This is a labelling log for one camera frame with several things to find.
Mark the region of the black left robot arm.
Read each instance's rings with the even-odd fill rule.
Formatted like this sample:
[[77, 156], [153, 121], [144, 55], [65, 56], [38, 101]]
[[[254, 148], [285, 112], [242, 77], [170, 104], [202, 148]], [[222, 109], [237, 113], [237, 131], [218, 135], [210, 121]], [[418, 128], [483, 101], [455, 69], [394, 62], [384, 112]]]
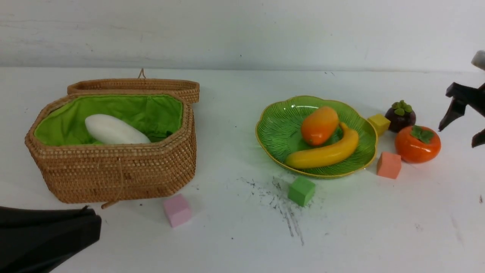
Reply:
[[49, 273], [98, 242], [102, 218], [85, 206], [68, 210], [0, 209], [0, 271]]

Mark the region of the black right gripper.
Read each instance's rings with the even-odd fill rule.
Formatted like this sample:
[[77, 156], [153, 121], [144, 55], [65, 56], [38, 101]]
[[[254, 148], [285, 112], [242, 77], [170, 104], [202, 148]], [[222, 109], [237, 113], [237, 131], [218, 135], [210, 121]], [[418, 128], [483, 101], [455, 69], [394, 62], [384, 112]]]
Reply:
[[[472, 88], [458, 83], [452, 83], [446, 90], [446, 96], [452, 98], [447, 112], [438, 126], [439, 131], [444, 130], [451, 122], [465, 115], [466, 106], [471, 106], [476, 112], [485, 117], [484, 89]], [[471, 147], [475, 148], [485, 144], [485, 129], [476, 133], [471, 140]]]

